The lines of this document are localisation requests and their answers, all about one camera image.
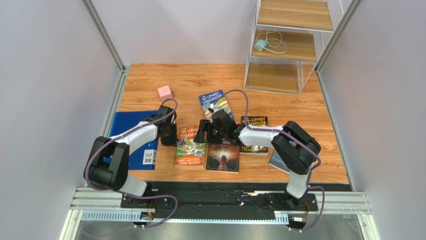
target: book cover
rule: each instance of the book cover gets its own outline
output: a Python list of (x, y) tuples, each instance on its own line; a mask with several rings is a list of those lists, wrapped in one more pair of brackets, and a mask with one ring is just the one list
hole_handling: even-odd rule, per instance
[(224, 96), (224, 91), (218, 90), (214, 92), (210, 92), (198, 97), (199, 102), (201, 103), (202, 110), (204, 111), (205, 118), (210, 120), (212, 118), (212, 113), (209, 111), (210, 105), (214, 104), (216, 101), (216, 105), (220, 107), (220, 109), (225, 110), (226, 113), (229, 114), (232, 120), (235, 120), (232, 115), (231, 108), (228, 104), (227, 99)]
[[(136, 126), (142, 119), (156, 114), (157, 110), (151, 111), (119, 111), (114, 115), (112, 121), (111, 133), (109, 136), (115, 136), (126, 132)], [(147, 142), (128, 158), (129, 170), (154, 170), (156, 168), (158, 139)], [(104, 158), (107, 163), (111, 158)]]
[(203, 168), (206, 144), (194, 142), (198, 127), (181, 126), (177, 132), (179, 143), (174, 158), (175, 167)]
[(273, 151), (272, 156), (269, 159), (268, 162), (269, 165), (272, 167), (281, 170), (287, 174), (290, 174), (289, 167), (284, 163), (284, 161), (281, 159), (280, 155), (278, 155), (277, 151)]
[[(247, 122), (249, 125), (256, 127), (267, 127), (268, 117), (267, 116), (247, 116)], [(241, 123), (244, 124), (244, 116), (241, 116)], [(257, 156), (267, 156), (268, 148), (266, 146), (241, 146), (239, 148), (241, 154), (250, 154)]]
[(206, 170), (238, 173), (240, 169), (240, 148), (222, 139), (220, 144), (209, 144)]

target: pink box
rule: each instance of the pink box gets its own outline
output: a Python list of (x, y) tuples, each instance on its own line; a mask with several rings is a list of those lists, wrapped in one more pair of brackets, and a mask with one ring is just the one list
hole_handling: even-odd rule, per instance
[(160, 95), (162, 101), (173, 98), (169, 85), (158, 88), (158, 94)]

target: charging cable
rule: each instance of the charging cable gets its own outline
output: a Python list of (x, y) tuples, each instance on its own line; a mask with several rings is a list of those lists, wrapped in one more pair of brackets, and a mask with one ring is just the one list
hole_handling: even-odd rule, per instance
[[(273, 33), (278, 33), (279, 34), (279, 39), (278, 38), (269, 38), (268, 37), (268, 34), (273, 34)], [(265, 40), (263, 40), (263, 39), (259, 40), (259, 36), (260, 35), (266, 35), (266, 39)], [(276, 46), (272, 46), (269, 43), (269, 40), (276, 40), (279, 43)], [(279, 46), (281, 46), (281, 44), (284, 45), (285, 51), (278, 52), (278, 51), (272, 51), (270, 49), (267, 49), (267, 46), (269, 46), (270, 48), (276, 49)], [(283, 42), (283, 36), (281, 35), (281, 32), (277, 31), (275, 28), (272, 31), (268, 30), (267, 32), (258, 34), (257, 37), (256, 37), (256, 44), (254, 45), (254, 49), (256, 49), (257, 51), (260, 51), (260, 52), (262, 52), (265, 49), (265, 50), (267, 50), (269, 52), (272, 52), (272, 53), (275, 53), (275, 54), (285, 54), (285, 53), (287, 53), (287, 45), (286, 45), (285, 42)]]

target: dark blue book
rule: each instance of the dark blue book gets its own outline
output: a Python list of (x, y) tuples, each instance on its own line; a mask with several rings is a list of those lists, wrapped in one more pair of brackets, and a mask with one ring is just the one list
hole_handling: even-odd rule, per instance
[(216, 101), (217, 101), (216, 106), (218, 106), (220, 109), (225, 110), (225, 112), (228, 113), (231, 119), (235, 120), (231, 112), (231, 108), (228, 104), (228, 101), (224, 96), (224, 91), (217, 90), (214, 92), (201, 95), (198, 98), (199, 98), (199, 102), (201, 103), (202, 110), (204, 111), (205, 118), (207, 120), (210, 120), (212, 118), (212, 113), (209, 111), (210, 105), (214, 104)]
[[(116, 112), (112, 121), (111, 133), (109, 136), (115, 136), (126, 132), (136, 126), (142, 119), (156, 114), (157, 110), (152, 111), (120, 111)], [(154, 170), (156, 168), (158, 139), (147, 142), (136, 151), (134, 151), (128, 159), (129, 170)], [(107, 163), (111, 162), (111, 158), (104, 158)]]
[(289, 167), (284, 163), (284, 161), (281, 159), (280, 155), (278, 155), (277, 151), (273, 151), (272, 156), (269, 159), (268, 162), (269, 165), (272, 167), (279, 169), (287, 174), (290, 174)]

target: wood grain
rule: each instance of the wood grain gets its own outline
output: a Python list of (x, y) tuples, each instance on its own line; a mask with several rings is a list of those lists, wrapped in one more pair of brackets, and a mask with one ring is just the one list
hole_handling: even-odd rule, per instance
[(298, 94), (296, 66), (250, 64), (245, 87), (251, 90)]
[[(256, 44), (257, 37), (259, 34), (266, 33), (266, 30), (256, 30), (254, 36), (253, 44)], [(267, 47), (274, 52), (264, 49), (263, 51), (258, 51), (253, 49), (251, 55), (254, 57), (261, 58), (274, 58), (274, 59), (288, 59), (288, 60), (300, 60), (308, 62), (316, 62), (317, 57), (315, 55), (315, 45), (314, 45), (314, 36), (312, 34), (306, 33), (294, 33), (294, 32), (283, 32), (281, 31), (282, 41), (287, 46), (287, 52), (283, 53), (286, 50), (286, 47), (277, 40), (269, 40), (269, 44), (272, 46), (278, 46), (277, 48)], [(280, 35), (277, 32), (269, 33), (269, 39), (280, 39)], [(266, 39), (266, 34), (260, 35), (259, 39)]]
[[(179, 102), (178, 126), (197, 126), (204, 119), (198, 96), (216, 90), (242, 89), (244, 64), (133, 64), (130, 68), (119, 111), (158, 109), (161, 100), (157, 88), (169, 85)], [(268, 116), (270, 126), (296, 121), (319, 142), (323, 164), (312, 175), (313, 182), (347, 183), (345, 168), (315, 76), (307, 81), (302, 94), (286, 95), (246, 91), (249, 114)], [(234, 116), (244, 114), (245, 100), (240, 93), (226, 96)], [(174, 167), (175, 148), (158, 147), (155, 170), (130, 173), (143, 180), (215, 181), (215, 182), (287, 182), (289, 176), (268, 165), (268, 156), (240, 156), (238, 174)]]
[(333, 30), (325, 1), (261, 0), (258, 24), (313, 30)]

